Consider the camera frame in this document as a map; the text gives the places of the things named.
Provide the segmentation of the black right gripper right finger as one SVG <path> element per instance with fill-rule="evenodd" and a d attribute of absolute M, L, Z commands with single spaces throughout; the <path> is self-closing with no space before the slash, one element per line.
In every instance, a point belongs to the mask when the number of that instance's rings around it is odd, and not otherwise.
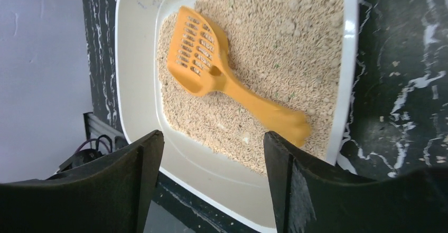
<path fill-rule="evenodd" d="M 332 166 L 275 132 L 263 140 L 278 232 L 447 232 L 447 168 L 377 181 Z"/>

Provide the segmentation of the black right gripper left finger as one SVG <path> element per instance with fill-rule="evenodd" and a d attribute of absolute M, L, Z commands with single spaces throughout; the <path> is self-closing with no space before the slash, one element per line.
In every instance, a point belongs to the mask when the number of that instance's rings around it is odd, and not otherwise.
<path fill-rule="evenodd" d="M 1 184 L 1 232 L 143 232 L 163 150 L 155 130 L 46 180 Z"/>

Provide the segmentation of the yellow slotted litter scoop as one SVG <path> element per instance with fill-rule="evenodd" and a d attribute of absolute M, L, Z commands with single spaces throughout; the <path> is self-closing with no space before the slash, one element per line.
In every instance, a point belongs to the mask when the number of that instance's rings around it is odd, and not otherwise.
<path fill-rule="evenodd" d="M 226 33 L 210 18 L 187 6 L 179 8 L 166 64 L 174 79 L 198 97 L 222 92 L 248 110 L 266 129 L 296 147 L 305 144 L 311 128 L 303 111 L 294 111 L 246 88 L 228 61 Z"/>

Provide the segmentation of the white plastic litter box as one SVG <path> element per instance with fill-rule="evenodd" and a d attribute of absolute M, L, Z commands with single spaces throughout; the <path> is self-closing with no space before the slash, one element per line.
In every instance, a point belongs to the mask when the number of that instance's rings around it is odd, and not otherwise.
<path fill-rule="evenodd" d="M 161 172 L 205 202 L 259 232 L 275 232 L 268 178 L 174 130 L 164 115 L 157 46 L 164 19 L 197 0 L 118 0 L 116 73 L 122 129 L 132 143 L 164 135 Z M 340 77 L 325 161 L 335 164 L 347 122 L 358 48 L 358 0 L 343 0 Z"/>

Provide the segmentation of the beige cat litter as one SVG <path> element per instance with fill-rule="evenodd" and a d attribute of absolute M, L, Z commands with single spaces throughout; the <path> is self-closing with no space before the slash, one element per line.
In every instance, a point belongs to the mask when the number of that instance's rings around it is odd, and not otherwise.
<path fill-rule="evenodd" d="M 194 9 L 226 32 L 229 65 L 245 86 L 306 113 L 312 132 L 303 150 L 325 159 L 340 77 L 343 0 L 197 0 Z M 228 96 L 193 96 L 169 73 L 166 57 L 176 18 L 173 12 L 164 19 L 157 46 L 167 122 L 265 175 L 265 128 Z"/>

